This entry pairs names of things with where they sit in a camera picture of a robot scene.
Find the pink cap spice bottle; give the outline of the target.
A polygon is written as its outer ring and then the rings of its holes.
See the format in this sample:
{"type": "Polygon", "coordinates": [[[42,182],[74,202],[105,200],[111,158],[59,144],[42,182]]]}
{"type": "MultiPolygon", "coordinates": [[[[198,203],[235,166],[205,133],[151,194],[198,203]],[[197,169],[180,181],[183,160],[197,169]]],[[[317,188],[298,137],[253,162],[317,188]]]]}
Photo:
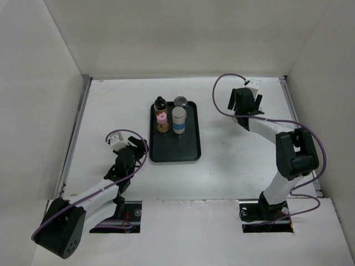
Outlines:
{"type": "Polygon", "coordinates": [[[160,112],[156,115],[157,130],[160,133],[169,131],[168,116],[165,112],[160,112]]]}

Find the black knob spice bottle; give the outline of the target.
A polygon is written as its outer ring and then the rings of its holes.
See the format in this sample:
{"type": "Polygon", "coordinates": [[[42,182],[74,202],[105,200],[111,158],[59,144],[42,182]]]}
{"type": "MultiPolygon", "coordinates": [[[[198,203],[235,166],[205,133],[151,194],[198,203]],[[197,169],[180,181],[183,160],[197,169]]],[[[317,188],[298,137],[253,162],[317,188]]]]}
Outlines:
{"type": "Polygon", "coordinates": [[[156,115],[161,112],[168,113],[167,102],[163,97],[158,96],[154,101],[154,111],[156,115]]]}

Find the silver lid blue label jar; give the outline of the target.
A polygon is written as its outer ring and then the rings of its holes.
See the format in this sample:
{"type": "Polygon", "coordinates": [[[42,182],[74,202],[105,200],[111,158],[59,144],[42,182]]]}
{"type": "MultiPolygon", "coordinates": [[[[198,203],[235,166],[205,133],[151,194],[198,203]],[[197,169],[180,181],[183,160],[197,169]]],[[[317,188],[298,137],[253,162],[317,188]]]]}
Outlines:
{"type": "Polygon", "coordinates": [[[179,106],[173,108],[172,119],[174,133],[183,134],[185,131],[186,110],[179,106]]]}

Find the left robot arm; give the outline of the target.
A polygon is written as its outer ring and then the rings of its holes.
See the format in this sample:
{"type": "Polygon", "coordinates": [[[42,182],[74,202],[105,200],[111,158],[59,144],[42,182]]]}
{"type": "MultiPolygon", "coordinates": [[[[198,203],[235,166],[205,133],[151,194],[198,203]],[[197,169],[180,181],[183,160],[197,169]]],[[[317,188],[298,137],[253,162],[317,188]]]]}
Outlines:
{"type": "Polygon", "coordinates": [[[131,222],[122,194],[148,157],[148,144],[132,133],[124,142],[119,130],[106,137],[116,154],[112,167],[94,187],[68,199],[54,199],[31,240],[62,259],[77,249],[82,235],[90,232],[130,233],[138,223],[131,222]]]}

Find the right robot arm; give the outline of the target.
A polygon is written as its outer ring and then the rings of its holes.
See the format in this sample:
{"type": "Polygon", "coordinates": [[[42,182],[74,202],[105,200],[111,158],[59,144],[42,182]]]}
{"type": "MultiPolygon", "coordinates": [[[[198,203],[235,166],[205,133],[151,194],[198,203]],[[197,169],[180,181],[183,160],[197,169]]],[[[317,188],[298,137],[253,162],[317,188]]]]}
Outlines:
{"type": "Polygon", "coordinates": [[[262,114],[261,99],[262,95],[254,98],[248,88],[233,89],[227,108],[234,111],[240,126],[275,145],[277,173],[256,204],[258,215],[270,219],[285,206],[293,186],[318,168],[319,159],[312,134],[304,126],[293,129],[256,117],[262,114]]]}

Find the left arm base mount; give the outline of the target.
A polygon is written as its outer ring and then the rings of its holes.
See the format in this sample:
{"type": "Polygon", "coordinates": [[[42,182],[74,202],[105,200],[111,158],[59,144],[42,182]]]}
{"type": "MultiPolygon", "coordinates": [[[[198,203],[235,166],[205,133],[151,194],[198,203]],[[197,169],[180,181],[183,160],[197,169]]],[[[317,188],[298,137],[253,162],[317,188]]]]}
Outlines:
{"type": "Polygon", "coordinates": [[[126,201],[120,196],[113,201],[116,209],[112,216],[104,219],[89,233],[140,233],[142,201],[126,201]]]}

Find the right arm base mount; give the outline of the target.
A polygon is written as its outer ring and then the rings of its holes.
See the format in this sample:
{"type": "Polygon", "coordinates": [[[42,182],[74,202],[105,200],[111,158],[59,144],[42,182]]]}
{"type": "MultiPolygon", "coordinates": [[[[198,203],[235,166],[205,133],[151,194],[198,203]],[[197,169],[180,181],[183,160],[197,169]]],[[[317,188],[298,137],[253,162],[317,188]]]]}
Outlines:
{"type": "Polygon", "coordinates": [[[258,201],[239,202],[239,217],[244,233],[293,233],[293,225],[286,201],[270,205],[263,193],[258,201]]]}

